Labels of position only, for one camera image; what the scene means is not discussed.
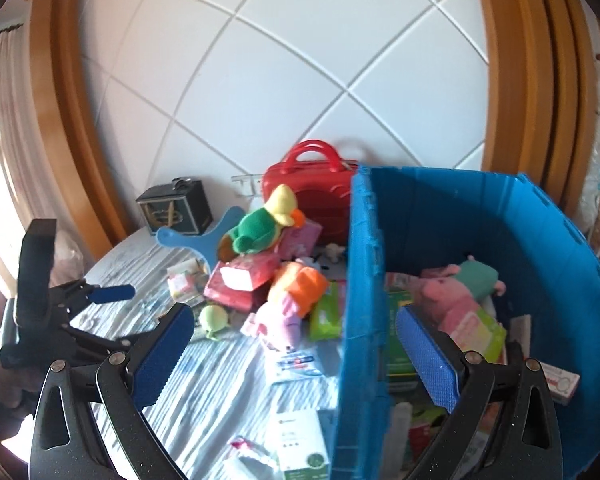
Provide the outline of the left gloved hand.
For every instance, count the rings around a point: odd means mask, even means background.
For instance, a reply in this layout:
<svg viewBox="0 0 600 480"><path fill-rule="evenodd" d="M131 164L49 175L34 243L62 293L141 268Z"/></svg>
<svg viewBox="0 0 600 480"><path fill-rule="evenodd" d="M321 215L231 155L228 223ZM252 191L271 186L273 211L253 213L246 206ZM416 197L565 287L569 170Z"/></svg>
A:
<svg viewBox="0 0 600 480"><path fill-rule="evenodd" d="M41 374L28 368L4 368L0 359L0 415L24 419L30 413L26 393L40 391Z"/></svg>

